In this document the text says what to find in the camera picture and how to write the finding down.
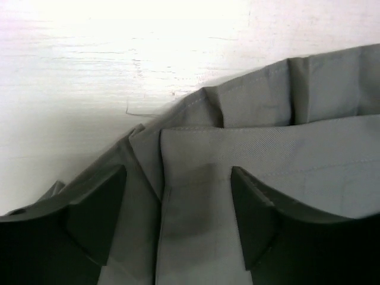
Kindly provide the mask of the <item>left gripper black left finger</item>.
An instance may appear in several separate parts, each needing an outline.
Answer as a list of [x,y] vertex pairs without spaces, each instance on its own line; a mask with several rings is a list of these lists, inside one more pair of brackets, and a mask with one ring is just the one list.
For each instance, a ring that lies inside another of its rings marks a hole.
[[107,264],[127,172],[84,182],[1,216],[1,284],[97,284]]

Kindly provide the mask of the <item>grey pleated skirt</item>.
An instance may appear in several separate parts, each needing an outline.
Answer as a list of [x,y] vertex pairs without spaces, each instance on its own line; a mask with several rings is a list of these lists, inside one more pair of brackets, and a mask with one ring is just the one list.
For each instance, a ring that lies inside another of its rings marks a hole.
[[328,213],[379,214],[379,46],[290,58],[202,88],[38,201],[116,165],[125,190],[97,284],[254,284],[233,167]]

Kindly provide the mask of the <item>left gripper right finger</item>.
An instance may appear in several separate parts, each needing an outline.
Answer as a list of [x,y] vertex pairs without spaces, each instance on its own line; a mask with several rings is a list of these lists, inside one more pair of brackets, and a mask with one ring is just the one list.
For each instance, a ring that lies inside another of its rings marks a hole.
[[230,184],[254,284],[379,283],[379,214],[348,218],[322,211],[237,166]]

